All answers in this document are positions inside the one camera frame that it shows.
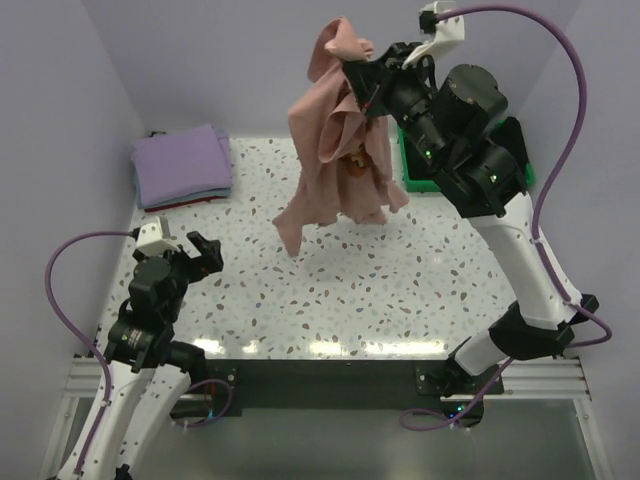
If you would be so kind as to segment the pink printed t shirt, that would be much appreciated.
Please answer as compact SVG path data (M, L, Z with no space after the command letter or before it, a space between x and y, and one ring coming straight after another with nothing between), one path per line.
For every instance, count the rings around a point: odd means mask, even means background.
M360 111L342 64L368 60L373 44L344 17L319 34L308 67L309 89L288 111L301 165L297 190L273 221L287 253L299 254L303 228L328 226L339 215L357 224L383 225L408 195L393 179L389 125Z

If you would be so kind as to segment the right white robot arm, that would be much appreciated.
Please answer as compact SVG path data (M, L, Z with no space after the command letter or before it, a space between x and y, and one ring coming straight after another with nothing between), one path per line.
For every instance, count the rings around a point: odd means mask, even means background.
M500 117L508 101L494 76L460 64L437 85L432 56L402 65L409 49L395 43L376 60L343 62L342 70L367 118L397 122L440 192L489 246L516 297L486 331L427 374L438 394L449 397L478 391L481 376L504 359L562 354L574 326L599 304L568 279L555 284L539 256L523 133L518 120Z

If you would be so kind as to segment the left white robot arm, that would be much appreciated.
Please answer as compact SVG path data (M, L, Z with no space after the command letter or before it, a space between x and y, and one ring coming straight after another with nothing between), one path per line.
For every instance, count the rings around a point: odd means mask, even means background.
M136 266L109 330L95 354L102 374L89 415L60 479L131 479L181 395L207 384L204 351L174 338L188 287L224 268L221 243L188 233L190 256L160 226L132 232Z

